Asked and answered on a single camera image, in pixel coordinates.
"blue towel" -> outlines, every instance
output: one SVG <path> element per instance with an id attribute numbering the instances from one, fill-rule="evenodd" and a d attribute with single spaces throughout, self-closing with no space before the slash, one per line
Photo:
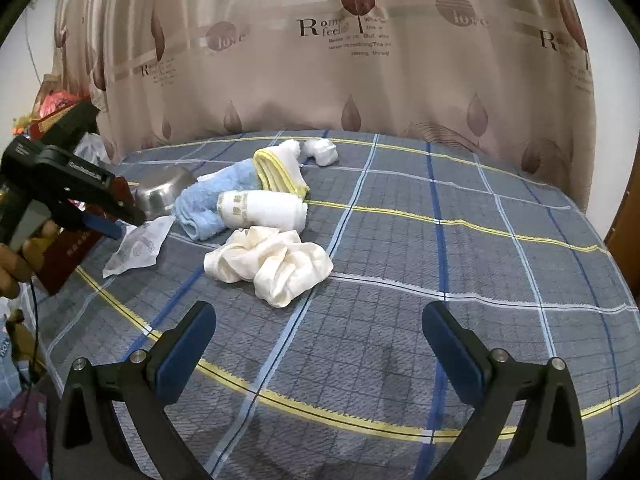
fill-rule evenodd
<path id="1" fill-rule="evenodd" d="M 262 186 L 254 162 L 248 158 L 185 189 L 175 201 L 174 214 L 191 240 L 206 240 L 225 228 L 216 210 L 218 195 L 252 189 Z"/>

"beige curtain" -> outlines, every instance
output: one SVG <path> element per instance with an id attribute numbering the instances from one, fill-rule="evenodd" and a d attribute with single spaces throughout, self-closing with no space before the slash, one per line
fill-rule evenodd
<path id="1" fill-rule="evenodd" d="M 487 152 L 588 201 L 572 0 L 58 0 L 55 41 L 116 161 L 245 131 L 381 132 Z"/>

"plaid bedsheet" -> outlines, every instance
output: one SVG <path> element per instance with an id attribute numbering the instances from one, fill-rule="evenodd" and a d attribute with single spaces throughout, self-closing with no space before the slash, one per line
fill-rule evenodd
<path id="1" fill-rule="evenodd" d="M 262 132 L 132 154 L 130 181 L 172 164 L 206 174 L 289 137 L 324 134 L 339 161 L 305 161 L 304 241 L 327 250 L 331 276 L 284 309 L 253 285 L 203 274 L 221 235 L 196 244 L 174 225 L 158 264 L 102 280 L 119 242 L 95 248 L 40 325 L 62 386 L 78 356 L 94 364 L 148 348 L 196 300 L 216 333 L 167 413 L 214 478 L 420 478 L 471 409 L 460 403 L 420 329 L 449 302 L 489 348 L 545 363 L 564 358 L 584 419 L 589 478 L 609 467 L 640 418 L 638 310 L 601 240 L 557 189 L 515 168 L 417 140 L 345 132 Z M 486 464 L 494 471 L 522 406 Z M 141 468 L 156 476 L 127 413 Z"/>

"rolled towel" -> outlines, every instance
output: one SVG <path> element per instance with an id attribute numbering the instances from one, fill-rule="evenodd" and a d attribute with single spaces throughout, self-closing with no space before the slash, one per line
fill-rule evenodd
<path id="1" fill-rule="evenodd" d="M 318 166 L 328 166 L 338 160 L 338 149 L 329 139 L 308 139 L 302 145 L 302 152 L 306 156 L 312 156 Z"/>
<path id="2" fill-rule="evenodd" d="M 306 224 L 306 204 L 291 193 L 227 191 L 218 197 L 218 215 L 231 229 L 255 225 L 300 232 Z"/>
<path id="3" fill-rule="evenodd" d="M 238 229 L 204 257 L 209 276 L 225 283 L 253 281 L 255 295 L 278 308 L 322 282 L 333 268 L 319 245 L 302 243 L 295 231 L 270 227 Z"/>
<path id="4" fill-rule="evenodd" d="M 189 238 L 206 240 L 225 228 L 216 211 L 220 193 L 245 189 L 260 189 L 250 158 L 218 171 L 209 180 L 189 186 L 176 199 L 174 214 Z"/>
<path id="5" fill-rule="evenodd" d="M 277 146 L 263 148 L 254 153 L 254 166 L 262 183 L 269 191 L 293 193 L 304 198 L 309 186 L 300 173 L 298 157 L 300 143 L 289 139 Z"/>

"human hand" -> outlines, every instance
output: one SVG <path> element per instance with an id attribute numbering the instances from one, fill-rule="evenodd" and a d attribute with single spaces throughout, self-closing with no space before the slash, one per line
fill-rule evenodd
<path id="1" fill-rule="evenodd" d="M 34 272 L 44 264 L 46 248 L 58 236 L 58 226 L 53 221 L 44 223 L 36 237 L 22 244 L 21 255 L 6 245 L 0 245 L 0 294 L 12 300 L 20 294 L 18 282 L 28 283 Z"/>

